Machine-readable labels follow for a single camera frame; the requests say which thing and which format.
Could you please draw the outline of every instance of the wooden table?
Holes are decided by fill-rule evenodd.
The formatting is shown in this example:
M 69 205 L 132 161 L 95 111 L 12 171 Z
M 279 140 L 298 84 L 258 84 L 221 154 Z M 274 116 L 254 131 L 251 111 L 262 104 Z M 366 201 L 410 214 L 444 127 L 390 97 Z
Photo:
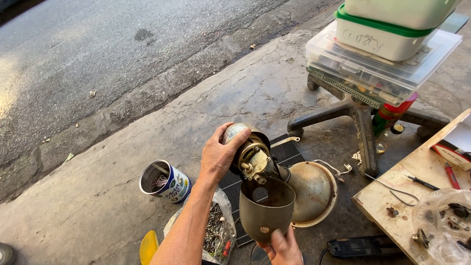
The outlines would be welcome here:
M 427 142 L 414 152 L 402 159 L 390 170 L 378 178 L 386 185 L 414 194 L 420 199 L 423 195 L 433 192 L 418 183 L 412 182 L 404 175 L 417 177 L 438 188 L 452 188 L 445 171 L 444 158 L 430 150 L 430 146 L 438 142 L 445 134 L 453 129 L 456 124 L 469 112 L 471 108 L 459 115 L 440 132 L 435 134 Z M 449 163 L 453 167 L 461 189 L 469 190 L 471 187 L 470 173 Z M 415 203 L 410 196 L 397 193 L 404 201 Z M 378 182 L 372 182 L 351 198 L 353 203 L 372 222 L 379 226 L 401 250 L 418 265 L 432 264 L 427 257 L 427 251 L 419 244 L 412 241 L 412 234 L 416 233 L 412 223 L 412 211 L 414 207 L 407 206 L 394 197 L 390 190 Z M 390 217 L 386 208 L 393 207 L 399 211 L 396 217 Z

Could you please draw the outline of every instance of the white plastic container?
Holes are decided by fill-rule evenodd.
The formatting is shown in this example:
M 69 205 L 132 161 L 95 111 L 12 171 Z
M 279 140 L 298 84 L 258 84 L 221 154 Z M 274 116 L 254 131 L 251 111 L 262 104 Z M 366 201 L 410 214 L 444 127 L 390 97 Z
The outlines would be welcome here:
M 462 36 L 436 30 L 412 58 L 392 62 L 340 43 L 336 28 L 333 21 L 308 41 L 308 69 L 394 106 L 419 89 L 462 41 Z
M 351 16 L 423 30 L 438 26 L 461 0 L 345 0 Z
M 350 16 L 341 5 L 337 17 L 337 40 L 391 61 L 412 57 L 433 31 L 411 30 L 383 22 Z

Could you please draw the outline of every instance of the chair wheel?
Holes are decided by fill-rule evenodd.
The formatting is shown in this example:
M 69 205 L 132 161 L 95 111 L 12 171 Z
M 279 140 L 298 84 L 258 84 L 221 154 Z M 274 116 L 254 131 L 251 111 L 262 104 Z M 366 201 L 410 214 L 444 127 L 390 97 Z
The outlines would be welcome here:
M 299 137 L 299 138 L 301 138 L 302 135 L 303 135 L 303 133 L 304 133 L 304 129 L 303 129 L 303 128 L 298 129 L 298 130 L 294 130 L 294 131 L 288 131 L 288 135 L 289 135 L 290 137 Z
M 428 139 L 430 139 L 436 133 L 438 133 L 437 130 L 431 130 L 431 129 L 423 127 L 423 126 L 419 126 L 419 128 L 417 128 L 417 134 L 419 135 L 419 137 L 422 141 L 427 141 Z
M 319 85 L 312 81 L 308 81 L 308 88 L 309 90 L 316 90 L 319 88 Z

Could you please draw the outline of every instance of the oil stain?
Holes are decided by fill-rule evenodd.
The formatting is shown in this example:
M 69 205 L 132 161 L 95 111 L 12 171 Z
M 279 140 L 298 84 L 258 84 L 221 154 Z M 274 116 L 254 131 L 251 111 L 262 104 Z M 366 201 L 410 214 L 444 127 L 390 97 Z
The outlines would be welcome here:
M 140 29 L 140 30 L 138 30 L 136 35 L 134 35 L 134 39 L 137 40 L 137 41 L 143 41 L 147 38 L 152 37 L 153 35 L 154 34 L 152 34 L 152 32 L 150 32 L 147 29 Z

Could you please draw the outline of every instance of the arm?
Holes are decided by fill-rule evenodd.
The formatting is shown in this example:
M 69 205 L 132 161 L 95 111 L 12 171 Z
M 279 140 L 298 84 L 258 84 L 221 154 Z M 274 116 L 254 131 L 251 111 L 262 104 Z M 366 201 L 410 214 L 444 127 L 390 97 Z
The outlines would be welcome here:
M 169 233 L 157 249 L 151 265 L 201 265 L 206 223 L 212 196 L 236 154 L 251 131 L 241 131 L 230 143 L 219 143 L 224 131 L 233 123 L 216 129 L 203 148 L 201 169 L 188 202 L 183 207 Z

